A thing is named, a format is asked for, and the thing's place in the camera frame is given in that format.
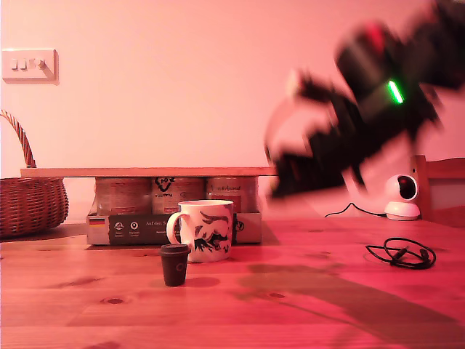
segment green light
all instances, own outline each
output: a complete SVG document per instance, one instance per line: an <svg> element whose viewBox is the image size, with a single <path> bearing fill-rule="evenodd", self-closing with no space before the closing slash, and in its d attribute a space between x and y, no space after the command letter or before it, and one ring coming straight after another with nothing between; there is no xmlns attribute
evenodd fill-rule
<svg viewBox="0 0 465 349"><path fill-rule="evenodd" d="M397 85L395 82L392 80L389 82L389 88L391 89L392 94L394 95L395 99L397 100L397 103L402 103L404 101L402 95L400 94L399 89L397 88Z"/></svg>

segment basket handle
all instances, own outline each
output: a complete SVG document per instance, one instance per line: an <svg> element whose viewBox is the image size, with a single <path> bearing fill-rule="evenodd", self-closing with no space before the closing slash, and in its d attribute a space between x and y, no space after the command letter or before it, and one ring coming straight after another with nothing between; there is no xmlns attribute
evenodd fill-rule
<svg viewBox="0 0 465 349"><path fill-rule="evenodd" d="M12 114L1 109L1 116L3 116L6 120L8 120L8 122L15 129L16 134L18 138L20 139L21 146L23 147L24 160L26 162L26 166L28 168L35 169L37 167L36 161L32 157L32 150L31 150L31 147L29 146L29 141L28 141L28 138L26 137L26 132L24 132L24 129L21 127L20 123L14 118Z"/></svg>

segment cup lid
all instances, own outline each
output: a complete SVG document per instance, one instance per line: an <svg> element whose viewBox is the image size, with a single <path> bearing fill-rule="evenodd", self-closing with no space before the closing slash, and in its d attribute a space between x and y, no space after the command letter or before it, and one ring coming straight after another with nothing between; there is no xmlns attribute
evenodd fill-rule
<svg viewBox="0 0 465 349"><path fill-rule="evenodd" d="M160 255L162 254L181 254L181 253L190 253L190 247L186 244L169 244L163 245L160 248Z"/></svg>

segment white camera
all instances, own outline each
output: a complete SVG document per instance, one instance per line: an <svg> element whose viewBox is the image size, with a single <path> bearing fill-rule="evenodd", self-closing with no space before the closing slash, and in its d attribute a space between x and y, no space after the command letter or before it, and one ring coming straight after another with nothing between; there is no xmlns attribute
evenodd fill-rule
<svg viewBox="0 0 465 349"><path fill-rule="evenodd" d="M386 195L390 200L384 213L391 220L416 220L420 210L412 200L419 193L415 178L406 174L396 174L386 182Z"/></svg>

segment camera lens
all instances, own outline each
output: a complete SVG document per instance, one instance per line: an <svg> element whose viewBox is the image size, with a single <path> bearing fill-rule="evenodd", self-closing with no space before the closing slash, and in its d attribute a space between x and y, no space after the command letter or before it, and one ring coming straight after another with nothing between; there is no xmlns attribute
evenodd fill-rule
<svg viewBox="0 0 465 349"><path fill-rule="evenodd" d="M400 196L402 196L405 200L409 200L415 196L416 186L412 178L399 176L397 181L399 182Z"/></svg>

